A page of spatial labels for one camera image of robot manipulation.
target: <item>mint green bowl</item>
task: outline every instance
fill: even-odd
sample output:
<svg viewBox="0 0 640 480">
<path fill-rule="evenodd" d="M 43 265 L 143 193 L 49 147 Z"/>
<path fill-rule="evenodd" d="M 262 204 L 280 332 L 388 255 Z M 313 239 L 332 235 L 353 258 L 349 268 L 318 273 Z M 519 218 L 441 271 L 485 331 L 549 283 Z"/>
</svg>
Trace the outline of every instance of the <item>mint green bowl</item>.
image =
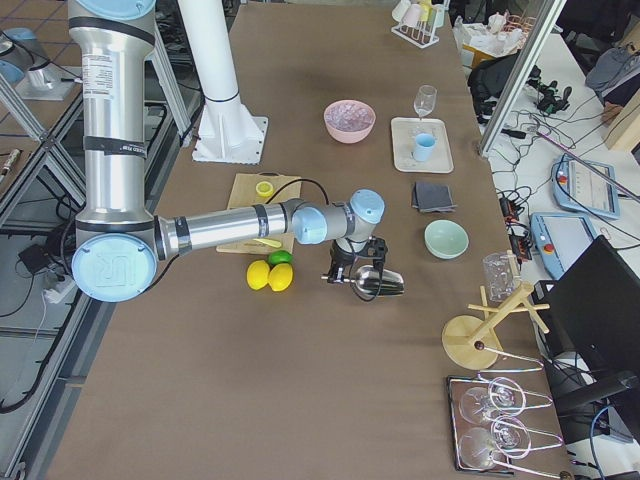
<svg viewBox="0 0 640 480">
<path fill-rule="evenodd" d="M 436 220 L 424 229 L 424 244 L 436 257 L 450 260 L 467 250 L 469 235 L 455 222 Z"/>
</svg>

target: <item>white tray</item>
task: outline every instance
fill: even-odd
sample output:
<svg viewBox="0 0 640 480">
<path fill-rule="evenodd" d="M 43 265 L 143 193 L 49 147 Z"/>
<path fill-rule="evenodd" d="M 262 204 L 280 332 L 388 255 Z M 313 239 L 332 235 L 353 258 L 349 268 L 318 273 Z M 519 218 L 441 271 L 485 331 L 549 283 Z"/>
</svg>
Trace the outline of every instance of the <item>white tray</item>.
<svg viewBox="0 0 640 480">
<path fill-rule="evenodd" d="M 436 147 L 426 162 L 416 162 L 413 151 L 415 131 L 430 133 L 436 137 Z M 453 158 L 444 122 L 435 118 L 400 118 L 391 120 L 393 164 L 401 172 L 451 173 Z"/>
</svg>

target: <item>monitor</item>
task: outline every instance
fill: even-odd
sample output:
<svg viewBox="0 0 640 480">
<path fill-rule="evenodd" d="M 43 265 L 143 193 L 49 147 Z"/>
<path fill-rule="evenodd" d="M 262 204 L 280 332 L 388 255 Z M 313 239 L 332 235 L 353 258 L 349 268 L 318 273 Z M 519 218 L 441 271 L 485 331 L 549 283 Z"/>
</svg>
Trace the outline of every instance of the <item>monitor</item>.
<svg viewBox="0 0 640 480">
<path fill-rule="evenodd" d="M 596 379 L 572 392 L 576 406 L 580 399 L 608 398 L 640 440 L 640 279 L 599 236 L 556 282 L 548 302 Z"/>
</svg>

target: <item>label sticker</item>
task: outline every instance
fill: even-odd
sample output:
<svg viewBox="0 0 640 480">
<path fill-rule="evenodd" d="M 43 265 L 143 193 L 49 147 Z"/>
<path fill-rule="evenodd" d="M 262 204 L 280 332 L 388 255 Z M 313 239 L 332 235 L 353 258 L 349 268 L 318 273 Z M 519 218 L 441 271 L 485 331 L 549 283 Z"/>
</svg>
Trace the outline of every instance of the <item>label sticker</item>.
<svg viewBox="0 0 640 480">
<path fill-rule="evenodd" d="M 114 98 L 116 60 L 111 55 L 82 55 L 82 95 L 85 99 L 110 100 Z"/>
</svg>

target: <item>yellow fruit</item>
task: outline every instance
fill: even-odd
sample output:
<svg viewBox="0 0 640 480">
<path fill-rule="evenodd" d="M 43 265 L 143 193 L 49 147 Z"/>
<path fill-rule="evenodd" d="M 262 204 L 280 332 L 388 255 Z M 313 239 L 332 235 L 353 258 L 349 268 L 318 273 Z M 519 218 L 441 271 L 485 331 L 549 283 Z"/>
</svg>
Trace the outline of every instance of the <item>yellow fruit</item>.
<svg viewBox="0 0 640 480">
<path fill-rule="evenodd" d="M 260 290 L 269 283 L 269 264 L 264 260 L 251 262 L 247 268 L 247 284 L 253 290 Z"/>
<path fill-rule="evenodd" d="M 274 292 L 285 290 L 293 281 L 293 267 L 289 263 L 279 263 L 269 273 L 269 285 Z"/>
</svg>

